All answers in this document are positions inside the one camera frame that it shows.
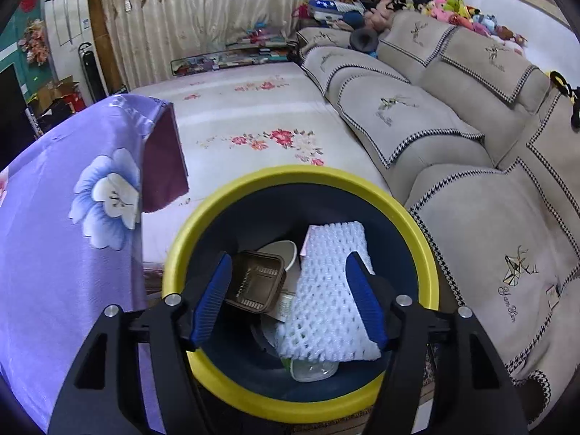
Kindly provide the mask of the brown plastic tray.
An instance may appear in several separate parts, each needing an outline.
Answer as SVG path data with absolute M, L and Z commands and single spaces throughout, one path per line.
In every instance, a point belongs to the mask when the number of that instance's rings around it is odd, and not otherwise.
M 286 278 L 281 256 L 243 250 L 233 259 L 225 302 L 254 314 L 267 313 L 278 300 Z

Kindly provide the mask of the white foam net sleeve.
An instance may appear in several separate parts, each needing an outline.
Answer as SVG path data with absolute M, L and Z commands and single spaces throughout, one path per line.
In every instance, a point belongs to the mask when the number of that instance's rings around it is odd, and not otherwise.
M 381 350 L 368 337 L 346 279 L 346 259 L 351 252 L 358 252 L 367 268 L 373 269 L 361 223 L 309 228 L 296 294 L 286 320 L 276 328 L 279 356 L 339 363 L 381 357 Z

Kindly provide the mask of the yellow rimmed trash bin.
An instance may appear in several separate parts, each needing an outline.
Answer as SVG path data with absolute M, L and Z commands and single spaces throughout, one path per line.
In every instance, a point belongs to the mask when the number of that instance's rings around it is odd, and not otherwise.
M 234 271 L 208 339 L 189 353 L 196 381 L 243 413 L 285 423 L 372 406 L 390 354 L 369 339 L 345 277 L 370 273 L 426 308 L 439 279 L 417 223 L 391 195 L 340 170 L 287 166 L 223 187 L 195 210 L 165 263 L 163 291 Z

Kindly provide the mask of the clear plastic bottle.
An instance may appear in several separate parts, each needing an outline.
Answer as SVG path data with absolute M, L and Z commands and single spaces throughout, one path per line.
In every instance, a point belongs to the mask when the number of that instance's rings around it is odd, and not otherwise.
M 337 361 L 290 360 L 291 377 L 299 383 L 315 383 L 332 377 L 339 367 Z

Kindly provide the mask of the white floral bed mat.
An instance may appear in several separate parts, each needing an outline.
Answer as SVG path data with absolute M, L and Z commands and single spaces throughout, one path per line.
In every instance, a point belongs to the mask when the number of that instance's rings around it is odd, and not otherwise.
M 183 76 L 137 88 L 172 103 L 188 191 L 142 215 L 145 269 L 162 270 L 179 230 L 220 187 L 263 168 L 331 167 L 386 182 L 319 89 L 294 63 Z

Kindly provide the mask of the purple floral tablecloth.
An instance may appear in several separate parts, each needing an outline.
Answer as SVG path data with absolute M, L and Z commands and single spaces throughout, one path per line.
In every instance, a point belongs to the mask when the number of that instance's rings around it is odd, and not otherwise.
M 142 215 L 188 191 L 173 105 L 113 95 L 1 175 L 1 377 L 46 430 L 107 305 L 145 306 Z

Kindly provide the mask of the beige sectional sofa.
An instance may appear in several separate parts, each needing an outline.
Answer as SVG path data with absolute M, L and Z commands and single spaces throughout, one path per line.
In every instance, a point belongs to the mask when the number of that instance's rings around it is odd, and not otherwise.
M 410 11 L 377 55 L 298 34 L 306 74 L 422 230 L 439 306 L 476 312 L 530 427 L 579 394 L 579 127 L 571 102 L 495 40 Z

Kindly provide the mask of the low shelf with toys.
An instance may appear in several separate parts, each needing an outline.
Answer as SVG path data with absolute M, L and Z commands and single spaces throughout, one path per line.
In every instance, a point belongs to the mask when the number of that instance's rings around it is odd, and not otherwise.
M 298 42 L 278 29 L 258 24 L 224 50 L 207 52 L 172 60 L 173 76 L 189 76 L 230 68 L 295 62 Z

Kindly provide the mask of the black television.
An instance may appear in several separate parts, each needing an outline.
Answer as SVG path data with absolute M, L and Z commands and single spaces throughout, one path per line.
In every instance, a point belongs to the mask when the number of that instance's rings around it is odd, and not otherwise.
M 0 79 L 0 168 L 2 170 L 36 141 L 36 131 L 29 120 L 28 109 L 14 65 L 10 65 L 1 72 Z

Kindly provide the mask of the black tower fan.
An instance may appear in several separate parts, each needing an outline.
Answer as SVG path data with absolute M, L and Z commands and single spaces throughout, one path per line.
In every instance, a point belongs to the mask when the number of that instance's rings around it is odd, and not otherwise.
M 108 94 L 99 70 L 94 46 L 90 42 L 82 42 L 78 48 L 78 53 L 80 66 L 82 66 L 84 79 L 92 100 L 98 102 L 105 99 Z

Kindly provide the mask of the beige curtain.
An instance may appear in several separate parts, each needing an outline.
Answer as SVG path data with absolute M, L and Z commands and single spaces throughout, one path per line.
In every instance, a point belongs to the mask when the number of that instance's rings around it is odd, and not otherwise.
M 295 32 L 309 0 L 101 0 L 120 75 L 128 88 L 172 76 L 172 61 L 218 51 L 259 22 Z

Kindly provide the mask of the black yellow plush toy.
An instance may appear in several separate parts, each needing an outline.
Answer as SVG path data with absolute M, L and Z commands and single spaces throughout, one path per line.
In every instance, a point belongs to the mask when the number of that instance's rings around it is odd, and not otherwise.
M 548 75 L 551 79 L 551 84 L 572 103 L 571 127 L 575 132 L 580 130 L 580 100 L 579 87 L 573 88 L 570 83 L 558 71 L 550 71 Z

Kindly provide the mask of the pile of plush toys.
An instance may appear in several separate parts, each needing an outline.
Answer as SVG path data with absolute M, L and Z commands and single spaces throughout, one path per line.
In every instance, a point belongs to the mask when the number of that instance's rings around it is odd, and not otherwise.
M 501 48 L 524 53 L 527 40 L 497 21 L 497 17 L 464 0 L 309 0 L 298 8 L 296 36 L 301 46 L 316 40 L 336 45 L 333 29 L 360 36 L 363 43 L 391 30 L 394 16 L 407 11 L 451 26 L 468 29 L 496 41 Z

